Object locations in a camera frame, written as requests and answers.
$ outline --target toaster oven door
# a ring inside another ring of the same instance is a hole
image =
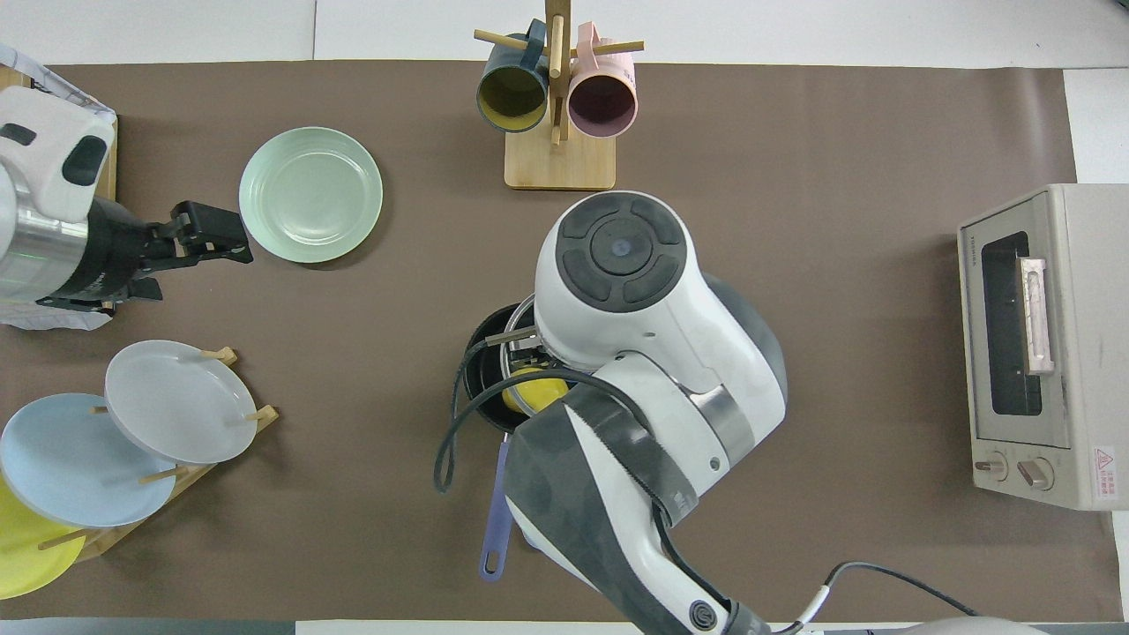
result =
[[[972,417],[982,440],[1070,447],[1043,192],[962,230]]]

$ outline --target light blue plate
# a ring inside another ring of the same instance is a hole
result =
[[[352,137],[296,128],[263,143],[243,171],[239,210],[266,251],[294,262],[340,258],[376,226],[384,184]]]
[[[175,478],[138,479],[172,469],[133,445],[93,394],[53,394],[19,409],[0,435],[0,471],[12,494],[45,519],[106,528],[148,517],[168,501]]]

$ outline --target toaster oven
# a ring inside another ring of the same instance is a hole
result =
[[[973,482],[1129,508],[1129,185],[1047,185],[957,249]]]

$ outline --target wooden base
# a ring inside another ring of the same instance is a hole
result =
[[[239,358],[239,356],[235,353],[235,350],[233,350],[231,347],[229,346],[225,346],[218,351],[201,350],[200,354],[203,357],[210,359],[219,359],[220,362],[222,362],[228,366],[235,364],[235,362]],[[246,417],[248,421],[259,423],[257,428],[255,429],[256,435],[263,432],[263,429],[265,429],[266,426],[270,426],[271,424],[277,421],[278,418],[279,418],[279,412],[273,406],[263,406],[256,412],[247,415]],[[152,480],[151,477],[173,478],[175,476],[176,484],[173,486],[173,494],[168,497],[168,501],[165,502],[165,505],[168,505],[177,496],[180,496],[182,492],[192,486],[192,484],[200,480],[200,477],[211,471],[211,469],[215,467],[216,467],[215,463],[211,466],[177,466],[172,470],[166,470],[165,472],[158,472],[157,475],[150,475],[150,477],[142,478],[141,480],[149,481]],[[125,536],[129,534],[129,532],[140,527],[141,523],[143,522],[145,520],[141,520],[135,523],[123,524],[121,527],[114,527],[104,530],[90,530],[94,533],[87,536],[86,545],[82,547],[82,550],[79,551],[77,562],[81,563],[84,560],[89,560],[90,558],[97,558],[98,556],[105,554],[107,549],[116,545],[117,541],[121,540],[122,538],[125,538]]]
[[[168,497],[165,505],[173,502],[174,498],[181,495],[182,492],[189,488],[192,484],[200,480],[200,477],[208,473],[216,466],[199,466],[189,469],[187,473],[176,477],[176,485],[173,486],[173,495]],[[145,520],[123,524],[121,527],[114,527],[98,531],[96,534],[90,536],[86,539],[86,545],[82,546],[82,550],[78,554],[78,559],[76,562],[89,560],[90,558],[97,558],[98,556],[105,554],[111,547],[117,543],[119,540],[125,538],[125,536],[137,529],[143,523]]]
[[[552,142],[552,115],[533,130],[506,134],[506,184],[515,190],[609,190],[615,185],[615,139],[596,139],[568,125]]]

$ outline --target toaster oven window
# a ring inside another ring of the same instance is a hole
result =
[[[1043,411],[1039,377],[1023,374],[1023,312],[1016,260],[1030,255],[1026,232],[988,243],[980,251],[991,406],[997,415],[1034,417]]]

